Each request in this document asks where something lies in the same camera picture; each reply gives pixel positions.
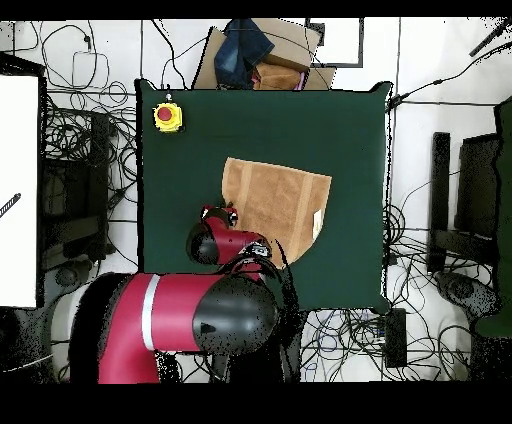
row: green tabletop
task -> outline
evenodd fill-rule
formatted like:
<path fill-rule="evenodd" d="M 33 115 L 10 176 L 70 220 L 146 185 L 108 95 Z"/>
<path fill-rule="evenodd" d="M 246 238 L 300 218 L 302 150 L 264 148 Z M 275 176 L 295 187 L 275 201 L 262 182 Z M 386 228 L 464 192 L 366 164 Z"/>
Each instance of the green tabletop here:
<path fill-rule="evenodd" d="M 385 311 L 380 285 L 389 83 L 370 92 L 174 91 L 186 130 L 172 134 L 153 122 L 165 92 L 145 80 L 135 85 L 142 129 L 141 271 L 213 271 L 188 258 L 188 232 L 204 204 L 222 199 L 227 157 L 266 162 L 332 177 L 322 232 L 291 266 L 301 309 Z"/>
<path fill-rule="evenodd" d="M 498 227 L 496 231 L 499 262 L 493 269 L 502 309 L 476 323 L 476 331 L 488 337 L 512 337 L 512 98 L 494 109 L 501 151 L 496 161 L 498 171 Z"/>

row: blue cloth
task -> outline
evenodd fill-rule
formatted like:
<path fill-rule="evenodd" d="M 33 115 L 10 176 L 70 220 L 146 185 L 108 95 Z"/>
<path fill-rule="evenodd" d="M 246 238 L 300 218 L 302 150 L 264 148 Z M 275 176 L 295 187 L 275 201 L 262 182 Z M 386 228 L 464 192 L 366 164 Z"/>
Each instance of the blue cloth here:
<path fill-rule="evenodd" d="M 233 19 L 226 27 L 227 39 L 215 55 L 217 84 L 252 89 L 252 70 L 274 48 L 252 19 Z"/>

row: cardboard box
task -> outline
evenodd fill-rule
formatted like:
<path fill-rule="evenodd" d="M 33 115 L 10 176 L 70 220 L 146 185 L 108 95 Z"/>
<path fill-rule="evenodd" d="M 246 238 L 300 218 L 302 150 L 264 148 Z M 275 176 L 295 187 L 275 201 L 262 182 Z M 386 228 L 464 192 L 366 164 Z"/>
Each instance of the cardboard box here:
<path fill-rule="evenodd" d="M 335 68 L 310 68 L 312 56 L 310 51 L 315 52 L 320 41 L 320 35 L 316 31 L 282 19 L 253 18 L 252 20 L 275 46 L 263 59 L 265 63 L 306 72 L 307 80 L 303 90 L 328 90 L 331 87 Z M 222 31 L 215 27 L 210 29 L 203 57 L 192 84 L 194 90 L 217 88 L 214 59 L 225 39 L 226 36 Z"/>

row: red button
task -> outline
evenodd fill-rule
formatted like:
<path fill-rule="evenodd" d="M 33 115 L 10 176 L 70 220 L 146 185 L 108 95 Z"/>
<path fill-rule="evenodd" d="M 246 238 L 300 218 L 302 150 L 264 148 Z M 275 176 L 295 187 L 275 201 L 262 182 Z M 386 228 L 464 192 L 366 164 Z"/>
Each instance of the red button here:
<path fill-rule="evenodd" d="M 169 121 L 171 119 L 171 116 L 171 109 L 169 109 L 168 107 L 161 107 L 158 110 L 158 118 L 162 121 Z"/>

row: emergency stop button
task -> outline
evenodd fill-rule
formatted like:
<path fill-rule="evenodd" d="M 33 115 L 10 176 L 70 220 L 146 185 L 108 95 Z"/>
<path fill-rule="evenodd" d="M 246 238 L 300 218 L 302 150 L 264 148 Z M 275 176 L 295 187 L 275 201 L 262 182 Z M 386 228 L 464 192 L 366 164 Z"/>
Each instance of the emergency stop button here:
<path fill-rule="evenodd" d="M 172 112 L 168 107 L 161 107 L 158 109 L 158 118 L 160 118 L 162 121 L 170 121 L 171 117 Z"/>
<path fill-rule="evenodd" d="M 154 110 L 155 126 L 162 132 L 182 131 L 183 117 L 176 103 L 160 103 Z"/>

